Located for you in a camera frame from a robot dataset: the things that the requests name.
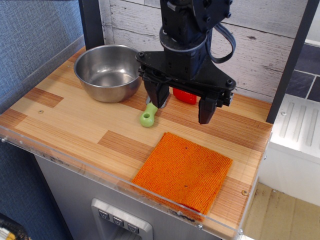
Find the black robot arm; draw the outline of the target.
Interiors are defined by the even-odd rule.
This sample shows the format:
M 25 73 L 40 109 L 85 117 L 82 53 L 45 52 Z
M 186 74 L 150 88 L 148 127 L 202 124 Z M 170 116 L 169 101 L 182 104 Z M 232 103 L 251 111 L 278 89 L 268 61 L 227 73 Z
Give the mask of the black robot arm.
M 229 106 L 236 81 L 217 65 L 228 61 L 236 40 L 221 22 L 231 17 L 231 0 L 162 0 L 159 41 L 163 51 L 141 51 L 139 75 L 150 101 L 161 107 L 169 88 L 200 98 L 198 122 L 208 124 L 216 110 Z M 231 52 L 216 58 L 211 53 L 212 32 L 216 30 L 231 45 Z

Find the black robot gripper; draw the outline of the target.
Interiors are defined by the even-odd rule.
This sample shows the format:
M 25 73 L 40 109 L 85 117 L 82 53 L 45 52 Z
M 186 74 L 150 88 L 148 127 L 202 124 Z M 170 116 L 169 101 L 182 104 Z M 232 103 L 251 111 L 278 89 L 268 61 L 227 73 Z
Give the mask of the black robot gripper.
M 234 54 L 236 41 L 227 40 L 231 52 L 224 57 L 211 53 L 211 37 L 203 36 L 189 44 L 179 44 L 162 38 L 163 51 L 140 51 L 136 54 L 139 74 L 154 106 L 161 108 L 169 94 L 169 87 L 200 97 L 198 122 L 208 124 L 217 107 L 229 106 L 236 82 L 217 65 L 228 61 Z

